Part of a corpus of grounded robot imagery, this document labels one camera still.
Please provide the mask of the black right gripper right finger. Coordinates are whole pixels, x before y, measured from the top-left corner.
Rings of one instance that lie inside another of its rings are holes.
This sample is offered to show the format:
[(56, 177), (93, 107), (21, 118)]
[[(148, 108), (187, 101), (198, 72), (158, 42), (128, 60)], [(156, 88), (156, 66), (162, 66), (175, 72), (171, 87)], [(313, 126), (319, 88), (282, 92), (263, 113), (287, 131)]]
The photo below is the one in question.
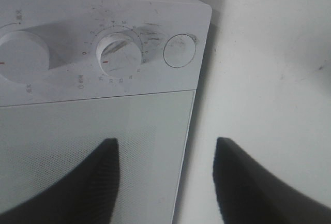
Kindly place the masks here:
[(224, 223), (330, 223), (329, 207), (275, 177), (232, 139), (217, 139), (213, 181)]

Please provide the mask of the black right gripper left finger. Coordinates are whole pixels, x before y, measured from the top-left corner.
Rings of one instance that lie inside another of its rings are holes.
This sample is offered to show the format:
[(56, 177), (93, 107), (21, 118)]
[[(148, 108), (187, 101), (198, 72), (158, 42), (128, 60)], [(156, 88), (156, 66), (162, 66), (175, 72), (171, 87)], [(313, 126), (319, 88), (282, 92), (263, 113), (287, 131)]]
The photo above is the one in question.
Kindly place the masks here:
[(77, 167), (1, 223), (110, 223), (119, 191), (119, 144), (105, 139)]

